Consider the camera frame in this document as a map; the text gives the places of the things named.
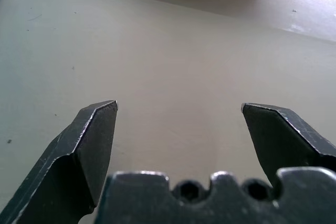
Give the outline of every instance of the black metal tool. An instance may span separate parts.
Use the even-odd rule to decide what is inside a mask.
[[[171,192],[164,174],[116,173],[95,223],[336,223],[335,147],[291,110],[243,104],[242,112],[273,187],[218,172],[209,190],[184,181]]]
[[[1,224],[73,224],[97,206],[109,166],[116,101],[90,105],[46,148],[0,214]]]

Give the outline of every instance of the scratch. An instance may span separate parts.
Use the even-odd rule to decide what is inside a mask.
[[[34,19],[37,19],[37,18],[39,18],[40,16],[42,16],[42,14],[38,15],[38,16],[35,17],[35,18],[29,19],[28,21],[32,21],[32,20],[34,20]]]

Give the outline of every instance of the white surface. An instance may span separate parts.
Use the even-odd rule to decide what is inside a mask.
[[[325,11],[302,14],[312,1]],[[110,173],[265,178],[242,102],[291,108],[333,141],[334,0],[319,1],[0,0],[0,207],[79,109],[103,100],[120,108]]]

